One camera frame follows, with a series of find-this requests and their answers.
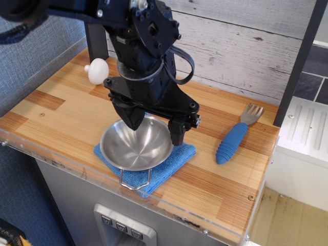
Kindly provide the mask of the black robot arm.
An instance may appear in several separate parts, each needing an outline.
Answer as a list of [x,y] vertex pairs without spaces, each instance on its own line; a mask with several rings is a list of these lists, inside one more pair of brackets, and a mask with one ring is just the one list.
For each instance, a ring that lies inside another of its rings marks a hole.
[[1,1],[1,17],[18,26],[1,34],[2,44],[21,41],[50,15],[97,24],[109,34],[118,77],[104,80],[109,98],[124,123],[139,128],[146,113],[168,119],[172,143],[200,122],[199,104],[181,91],[191,80],[176,78],[175,55],[193,59],[174,46],[179,23],[162,1]]

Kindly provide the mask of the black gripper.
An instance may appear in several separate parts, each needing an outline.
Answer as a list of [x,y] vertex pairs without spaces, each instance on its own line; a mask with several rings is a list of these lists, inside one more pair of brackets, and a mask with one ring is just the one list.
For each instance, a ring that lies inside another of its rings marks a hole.
[[175,59],[172,52],[152,70],[141,73],[117,62],[119,77],[108,77],[104,86],[116,113],[130,129],[136,131],[145,113],[169,119],[172,144],[181,146],[185,132],[200,123],[199,104],[181,91],[174,81]]

